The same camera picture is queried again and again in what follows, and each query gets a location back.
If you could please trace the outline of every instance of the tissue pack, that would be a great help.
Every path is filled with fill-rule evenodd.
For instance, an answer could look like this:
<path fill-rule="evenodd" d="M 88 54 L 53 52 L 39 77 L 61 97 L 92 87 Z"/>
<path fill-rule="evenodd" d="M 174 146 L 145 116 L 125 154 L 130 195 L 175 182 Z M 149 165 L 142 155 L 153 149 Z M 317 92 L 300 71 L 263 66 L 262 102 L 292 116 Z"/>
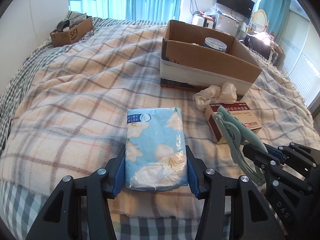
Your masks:
<path fill-rule="evenodd" d="M 125 186 L 167 191 L 188 185 L 181 110 L 128 110 Z"/>

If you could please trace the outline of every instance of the wall-mounted tv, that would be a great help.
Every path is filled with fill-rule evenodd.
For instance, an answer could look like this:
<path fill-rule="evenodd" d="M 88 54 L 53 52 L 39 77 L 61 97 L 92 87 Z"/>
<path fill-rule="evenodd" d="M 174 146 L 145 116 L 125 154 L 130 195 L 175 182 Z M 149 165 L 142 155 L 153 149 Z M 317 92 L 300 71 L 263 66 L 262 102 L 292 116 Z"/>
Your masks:
<path fill-rule="evenodd" d="M 254 6 L 254 1 L 251 0 L 217 0 L 217 3 L 229 7 L 247 18 L 250 18 Z"/>

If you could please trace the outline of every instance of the blue gripper pad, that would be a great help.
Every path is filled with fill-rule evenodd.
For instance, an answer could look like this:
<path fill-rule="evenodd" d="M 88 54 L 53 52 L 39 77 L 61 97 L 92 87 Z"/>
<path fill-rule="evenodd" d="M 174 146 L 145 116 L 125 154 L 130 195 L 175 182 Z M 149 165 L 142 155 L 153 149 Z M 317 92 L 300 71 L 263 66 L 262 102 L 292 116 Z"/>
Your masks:
<path fill-rule="evenodd" d="M 264 144 L 265 147 L 267 148 L 268 150 L 268 153 L 271 154 L 272 156 L 276 157 L 279 159 L 279 162 L 281 165 L 284 165 L 285 163 L 285 159 L 283 158 L 283 155 L 282 155 L 282 151 L 276 149 L 276 148 L 273 148 L 272 146 L 270 145 L 267 145 L 267 144 Z"/>
<path fill-rule="evenodd" d="M 190 147 L 186 145 L 187 153 L 187 168 L 188 168 L 188 182 L 191 192 L 197 199 L 204 199 L 208 190 L 205 187 L 204 174 L 206 169 L 204 162 L 200 159 L 196 159 L 190 150 Z"/>
<path fill-rule="evenodd" d="M 122 146 L 118 156 L 110 159 L 106 165 L 108 180 L 103 187 L 103 191 L 107 198 L 114 199 L 120 193 L 122 185 L 124 185 L 124 159 L 125 145 Z"/>
<path fill-rule="evenodd" d="M 187 168 L 188 168 L 188 183 L 191 190 L 191 193 L 196 196 L 196 198 L 200 195 L 199 189 L 199 179 L 197 177 L 196 171 L 192 166 L 188 156 L 187 156 Z"/>
<path fill-rule="evenodd" d="M 114 186 L 112 190 L 112 194 L 115 197 L 121 192 L 122 185 L 124 184 L 124 170 L 125 170 L 124 159 L 125 159 L 125 155 L 123 155 L 119 168 L 115 174 Z"/>

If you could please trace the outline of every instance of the open cardboard box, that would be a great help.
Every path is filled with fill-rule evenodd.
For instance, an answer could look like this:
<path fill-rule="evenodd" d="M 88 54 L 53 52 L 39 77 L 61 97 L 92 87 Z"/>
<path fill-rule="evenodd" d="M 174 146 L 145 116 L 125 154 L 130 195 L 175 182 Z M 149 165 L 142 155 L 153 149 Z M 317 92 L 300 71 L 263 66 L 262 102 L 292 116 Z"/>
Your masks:
<path fill-rule="evenodd" d="M 87 18 L 72 27 L 67 32 L 58 32 L 54 30 L 50 33 L 52 44 L 54 47 L 61 47 L 63 45 L 70 45 L 79 41 L 87 32 L 93 29 L 92 17 Z"/>
<path fill-rule="evenodd" d="M 203 47 L 212 37 L 227 45 L 225 53 Z M 171 20 L 162 40 L 161 86 L 200 91 L 230 82 L 242 98 L 261 73 L 247 48 L 236 38 L 216 30 Z"/>

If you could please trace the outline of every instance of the white cloth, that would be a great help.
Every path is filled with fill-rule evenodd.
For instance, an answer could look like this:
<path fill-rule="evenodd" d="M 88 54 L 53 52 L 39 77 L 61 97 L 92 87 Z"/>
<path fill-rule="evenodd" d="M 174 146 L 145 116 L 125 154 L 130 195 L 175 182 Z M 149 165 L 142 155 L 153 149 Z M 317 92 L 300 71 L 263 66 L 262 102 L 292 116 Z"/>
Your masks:
<path fill-rule="evenodd" d="M 225 82 L 222 88 L 211 85 L 193 95 L 193 103 L 199 111 L 204 111 L 209 104 L 233 104 L 237 100 L 234 84 Z"/>

